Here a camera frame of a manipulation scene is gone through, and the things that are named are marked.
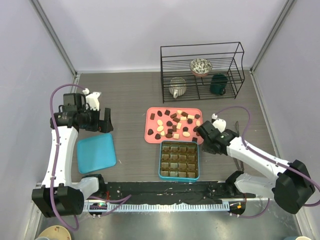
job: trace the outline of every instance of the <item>light blue tray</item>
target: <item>light blue tray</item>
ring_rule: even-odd
[[[78,141],[76,153],[81,174],[110,168],[117,163],[114,141],[110,133]]]

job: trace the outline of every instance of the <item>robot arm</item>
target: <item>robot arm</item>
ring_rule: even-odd
[[[108,133],[113,130],[111,110],[105,108],[104,120],[100,120],[100,92],[63,95],[63,105],[54,114],[60,136],[60,146],[54,179],[55,205],[61,216],[79,215],[83,211],[84,201],[96,192],[105,192],[105,183],[100,174],[87,175],[77,184],[71,181],[71,165],[74,146],[80,129],[91,132]],[[52,119],[52,144],[48,168],[42,181],[41,188],[32,191],[32,200],[47,218],[54,217],[50,201],[50,185],[52,169],[56,155],[56,130]]]
[[[230,129],[226,122],[212,115],[212,122],[206,121],[197,132],[204,139],[202,150],[211,154],[225,154],[243,161],[258,170],[265,177],[250,176],[242,171],[233,173],[226,182],[232,184],[241,193],[251,193],[257,196],[274,199],[285,211],[296,214],[315,192],[315,187],[301,176],[284,167],[271,163],[244,146],[242,138]],[[306,166],[295,160],[290,163],[272,156],[261,149],[245,142],[256,152],[275,160],[277,163],[294,168],[310,177]]]

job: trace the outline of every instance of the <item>white wall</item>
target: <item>white wall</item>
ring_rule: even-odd
[[[252,66],[285,0],[41,0],[78,71],[159,69],[160,46],[234,42]]]
[[[0,1],[0,235],[20,240],[51,147],[49,99],[73,77],[28,0]],[[56,103],[62,103],[62,92]]]
[[[320,183],[320,1],[296,1],[256,70],[280,154]],[[318,191],[308,203],[320,199]],[[319,234],[320,206],[308,208]]]

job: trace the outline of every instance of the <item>white candy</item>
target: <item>white candy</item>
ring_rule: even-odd
[[[158,128],[156,129],[158,132],[162,132],[164,130],[164,126],[158,126]]]
[[[185,136],[185,137],[190,137],[190,133],[187,132],[187,131],[184,131],[184,132],[182,133],[182,135]]]

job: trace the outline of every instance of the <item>black wire rack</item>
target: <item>black wire rack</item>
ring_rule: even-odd
[[[191,45],[161,46],[161,86],[163,102],[190,101],[205,99],[236,98],[244,81],[244,48],[241,42],[221,42]],[[207,76],[195,76],[190,70],[194,59],[207,59],[212,70]],[[223,75],[224,80],[216,76]],[[183,78],[186,91],[182,96],[173,98],[169,92],[171,79]],[[219,93],[212,93],[211,86],[222,87]]]

